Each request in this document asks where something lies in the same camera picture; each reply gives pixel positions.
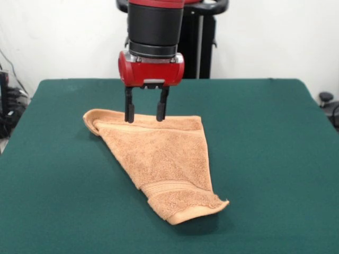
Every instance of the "white wall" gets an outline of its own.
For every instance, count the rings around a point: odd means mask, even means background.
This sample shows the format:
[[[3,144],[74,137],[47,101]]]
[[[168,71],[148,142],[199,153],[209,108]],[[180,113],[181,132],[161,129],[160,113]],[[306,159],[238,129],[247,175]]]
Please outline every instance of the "white wall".
[[[339,98],[338,0],[230,1],[217,17],[212,78],[300,78],[313,97]],[[47,78],[119,77],[127,16],[115,0],[0,0],[0,8],[0,47],[29,92]]]

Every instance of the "wire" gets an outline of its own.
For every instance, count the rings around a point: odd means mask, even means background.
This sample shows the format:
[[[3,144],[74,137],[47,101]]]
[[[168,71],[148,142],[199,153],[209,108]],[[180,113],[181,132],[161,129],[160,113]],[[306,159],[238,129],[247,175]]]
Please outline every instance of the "wire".
[[[25,89],[25,87],[22,85],[22,83],[20,82],[20,80],[17,78],[16,76],[16,72],[15,72],[15,68],[13,63],[7,58],[7,56],[4,54],[4,52],[2,51],[2,49],[0,48],[0,54],[5,58],[5,60],[11,65],[12,70],[13,70],[13,75],[16,79],[16,81],[19,83],[19,85],[21,86],[21,88],[25,91],[25,93],[27,93],[27,90]]]

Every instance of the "black cable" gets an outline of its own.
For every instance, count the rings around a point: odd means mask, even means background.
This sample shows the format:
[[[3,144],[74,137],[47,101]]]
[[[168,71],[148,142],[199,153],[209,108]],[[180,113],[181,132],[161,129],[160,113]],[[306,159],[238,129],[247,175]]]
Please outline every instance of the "black cable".
[[[332,120],[333,120],[333,126],[334,127],[337,127],[337,125],[335,123],[335,112],[337,111],[338,108],[339,108],[339,104],[332,111]]]
[[[25,89],[25,87],[22,85],[22,83],[20,82],[20,80],[17,78],[16,76],[16,72],[15,72],[15,68],[13,63],[7,58],[7,56],[4,54],[4,52],[2,51],[2,49],[0,48],[0,54],[5,58],[5,60],[11,65],[12,70],[13,70],[13,76],[15,77],[16,81],[19,83],[19,85],[21,86],[21,88],[25,91],[25,93],[27,93],[27,90]]]

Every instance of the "towel fold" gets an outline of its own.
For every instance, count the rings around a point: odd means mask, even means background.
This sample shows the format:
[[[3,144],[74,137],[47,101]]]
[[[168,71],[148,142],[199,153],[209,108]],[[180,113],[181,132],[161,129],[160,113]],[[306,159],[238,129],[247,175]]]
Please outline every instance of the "towel fold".
[[[213,193],[199,116],[167,116],[157,122],[154,116],[136,114],[129,124],[121,112],[90,110],[84,122],[170,224],[217,213],[229,204]]]

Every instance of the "green table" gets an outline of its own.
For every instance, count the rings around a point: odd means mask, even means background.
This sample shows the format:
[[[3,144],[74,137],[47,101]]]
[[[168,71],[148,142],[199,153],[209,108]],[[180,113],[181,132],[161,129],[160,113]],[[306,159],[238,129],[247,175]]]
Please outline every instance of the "green table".
[[[136,89],[154,114],[158,90]],[[0,253],[338,253],[339,138],[298,80],[186,80],[170,115],[201,115],[213,187],[231,205],[171,226],[101,138],[119,80],[43,81],[0,157]]]

